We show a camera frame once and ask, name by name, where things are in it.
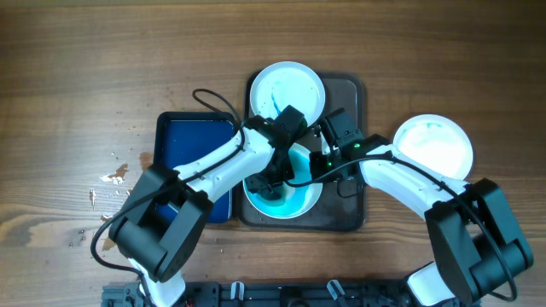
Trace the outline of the small white plate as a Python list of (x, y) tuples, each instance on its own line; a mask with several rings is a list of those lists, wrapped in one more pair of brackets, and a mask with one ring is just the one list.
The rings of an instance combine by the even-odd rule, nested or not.
[(269, 65), (251, 82), (249, 106), (254, 115), (275, 119), (286, 107), (296, 108), (308, 126), (320, 118), (326, 105), (325, 86), (308, 66), (281, 61)]

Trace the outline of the green sponge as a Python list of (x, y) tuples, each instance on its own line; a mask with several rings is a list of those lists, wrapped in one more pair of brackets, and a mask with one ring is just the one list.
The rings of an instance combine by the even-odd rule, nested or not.
[(258, 197), (267, 206), (280, 206), (283, 202), (283, 186), (268, 186), (258, 192)]

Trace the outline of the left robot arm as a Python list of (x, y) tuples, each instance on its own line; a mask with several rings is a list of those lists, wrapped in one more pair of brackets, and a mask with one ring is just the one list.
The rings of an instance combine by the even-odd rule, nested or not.
[(185, 282), (179, 270), (203, 232), (213, 204), (234, 186), (288, 159), (299, 133), (245, 126), (208, 155), (173, 169), (150, 166), (110, 220), (108, 236), (130, 260), (150, 306), (172, 306)]

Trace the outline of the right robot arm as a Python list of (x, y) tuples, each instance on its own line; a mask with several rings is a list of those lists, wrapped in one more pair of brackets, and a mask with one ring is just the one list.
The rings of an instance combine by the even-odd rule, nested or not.
[(514, 278), (534, 262), (532, 250), (501, 188), (483, 178), (444, 177), (393, 145), (362, 143), (328, 156), (310, 156), (311, 177), (332, 182), (359, 177), (424, 219), (441, 281), (465, 304), (486, 295), (517, 299)]

